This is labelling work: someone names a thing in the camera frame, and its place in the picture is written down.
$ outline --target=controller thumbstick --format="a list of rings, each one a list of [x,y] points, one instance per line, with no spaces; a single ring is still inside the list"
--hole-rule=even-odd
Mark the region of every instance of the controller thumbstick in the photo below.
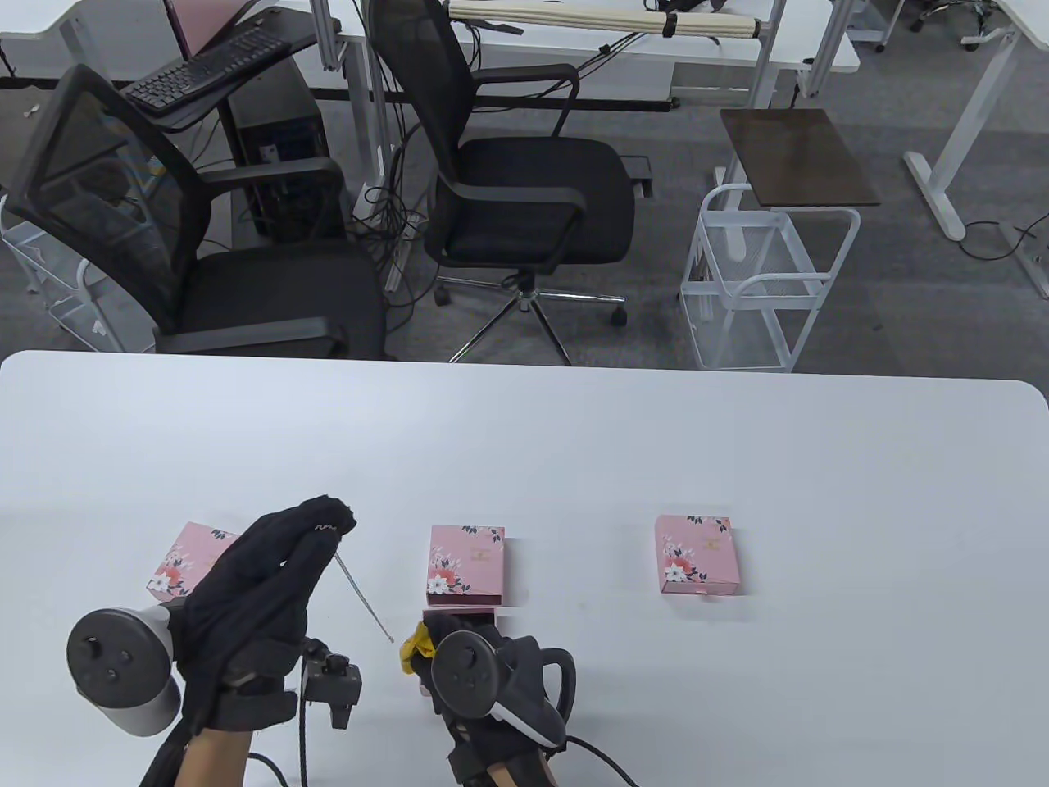
[[[102,645],[95,637],[85,637],[77,645],[77,650],[85,659],[94,660],[102,655]]]

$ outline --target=forearm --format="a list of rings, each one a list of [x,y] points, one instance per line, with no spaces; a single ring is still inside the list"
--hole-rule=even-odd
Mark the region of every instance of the forearm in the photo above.
[[[175,787],[241,787],[251,732],[205,729],[190,741]]]

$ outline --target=mesh chair back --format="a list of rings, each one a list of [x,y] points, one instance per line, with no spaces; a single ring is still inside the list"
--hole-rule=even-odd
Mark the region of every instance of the mesh chair back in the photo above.
[[[102,77],[59,83],[15,176],[8,207],[175,327],[183,280],[211,220],[193,167]]]
[[[437,0],[372,0],[368,36],[408,95],[441,173],[456,179],[458,141],[476,88],[447,13]]]

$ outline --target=monitor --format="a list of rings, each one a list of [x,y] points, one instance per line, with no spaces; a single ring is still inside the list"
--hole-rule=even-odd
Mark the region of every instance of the monitor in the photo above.
[[[164,0],[184,58],[192,58],[232,26],[255,0]]]

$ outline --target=chair seat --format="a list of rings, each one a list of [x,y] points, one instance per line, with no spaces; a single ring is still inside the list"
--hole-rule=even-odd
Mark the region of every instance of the chair seat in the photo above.
[[[594,140],[520,136],[471,140],[458,152],[471,186],[568,186],[586,199],[562,264],[618,262],[634,234],[634,190],[619,154]],[[438,183],[431,231],[447,237],[444,264],[540,269],[571,215],[568,206],[468,203]],[[427,248],[437,257],[440,249]]]
[[[340,326],[349,345],[346,357],[385,357],[386,315],[374,262],[345,240],[204,257],[186,283],[178,333],[305,317],[326,317]],[[329,343],[307,339],[270,346],[272,355],[323,357]]]

